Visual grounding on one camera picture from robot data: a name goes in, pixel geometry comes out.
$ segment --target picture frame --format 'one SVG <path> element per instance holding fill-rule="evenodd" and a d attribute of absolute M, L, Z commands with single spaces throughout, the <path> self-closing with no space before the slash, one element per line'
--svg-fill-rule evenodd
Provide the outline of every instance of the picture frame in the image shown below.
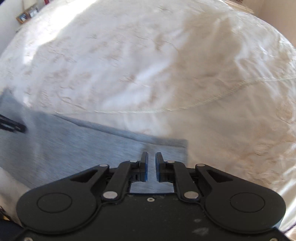
<path fill-rule="evenodd" d="M 33 5 L 32 7 L 28 8 L 27 10 L 25 10 L 25 13 L 28 14 L 30 16 L 30 18 L 33 18 L 34 16 L 37 15 L 38 8 L 37 8 L 36 5 Z"/>
<path fill-rule="evenodd" d="M 26 13 L 26 12 L 22 12 L 19 16 L 17 16 L 17 21 L 20 24 L 24 24 L 25 22 L 27 22 L 31 17 Z"/>

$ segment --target bed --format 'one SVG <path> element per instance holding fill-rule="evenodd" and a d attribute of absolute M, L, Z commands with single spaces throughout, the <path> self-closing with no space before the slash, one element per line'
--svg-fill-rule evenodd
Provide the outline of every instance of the bed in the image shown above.
<path fill-rule="evenodd" d="M 293 236 L 296 51 L 266 22 L 219 0 L 55 0 L 17 33 L 0 73 L 33 110 L 188 140 L 188 167 L 278 192 Z M 26 190 L 1 170 L 8 211 Z"/>

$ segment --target black object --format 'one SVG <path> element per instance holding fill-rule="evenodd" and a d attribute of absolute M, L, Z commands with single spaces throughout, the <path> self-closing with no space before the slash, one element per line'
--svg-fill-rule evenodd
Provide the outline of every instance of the black object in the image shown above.
<path fill-rule="evenodd" d="M 18 123 L 3 115 L 0 115 L 0 129 L 10 131 L 10 132 L 18 131 L 18 132 L 24 133 L 27 128 L 25 125 L 21 123 Z"/>
<path fill-rule="evenodd" d="M 0 241 L 10 241 L 22 232 L 22 227 L 8 220 L 0 220 Z"/>
<path fill-rule="evenodd" d="M 274 191 L 204 164 L 164 162 L 161 153 L 155 161 L 158 181 L 174 193 L 129 193 L 147 179 L 146 152 L 118 168 L 101 164 L 24 194 L 16 240 L 289 240 L 278 230 L 286 207 Z"/>

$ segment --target wall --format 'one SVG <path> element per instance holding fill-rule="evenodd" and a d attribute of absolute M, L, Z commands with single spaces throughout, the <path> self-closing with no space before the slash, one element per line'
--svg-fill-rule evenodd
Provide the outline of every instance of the wall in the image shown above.
<path fill-rule="evenodd" d="M 20 26 L 15 18 L 22 11 L 22 0 L 5 0 L 0 5 L 0 54 L 15 36 Z"/>
<path fill-rule="evenodd" d="M 296 0 L 265 0 L 258 17 L 278 29 L 296 47 Z"/>
<path fill-rule="evenodd" d="M 264 0 L 244 0 L 244 4 L 254 11 L 254 15 L 258 16 L 263 6 Z"/>

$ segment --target white bedsheet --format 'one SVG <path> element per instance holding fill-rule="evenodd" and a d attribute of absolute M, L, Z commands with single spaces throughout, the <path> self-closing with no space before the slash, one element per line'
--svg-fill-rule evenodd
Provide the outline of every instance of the white bedsheet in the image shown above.
<path fill-rule="evenodd" d="M 218 0 L 55 0 L 2 54 L 1 88 L 35 110 L 187 139 L 190 167 L 282 195 L 286 231 L 296 222 L 295 54 L 272 26 Z M 26 188 L 10 194 L 5 177 L 1 194 L 15 203 Z"/>

